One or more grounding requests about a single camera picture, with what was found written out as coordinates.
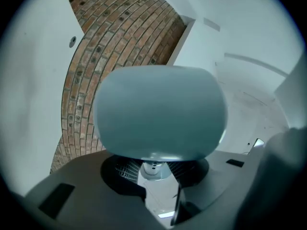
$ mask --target metal grille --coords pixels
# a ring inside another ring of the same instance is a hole
[[[137,184],[141,165],[142,161],[129,158],[120,158],[117,161],[115,169],[118,171],[118,174],[121,177],[124,177],[127,180]]]
[[[167,165],[177,180],[195,167],[195,161],[167,162]]]

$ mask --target black rectangular opening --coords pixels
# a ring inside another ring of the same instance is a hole
[[[61,183],[44,200],[44,202],[39,206],[39,209],[49,217],[55,219],[74,188],[75,187],[72,185]]]
[[[237,167],[240,167],[240,168],[242,168],[242,166],[244,164],[244,162],[238,161],[238,160],[234,160],[234,159],[230,159],[226,163],[229,163],[231,165],[234,165],[234,166],[237,166]]]

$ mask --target brick wall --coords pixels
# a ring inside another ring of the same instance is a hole
[[[165,0],[69,0],[84,31],[67,73],[62,132],[51,172],[104,149],[93,130],[93,98],[113,69],[167,63],[185,25]]]

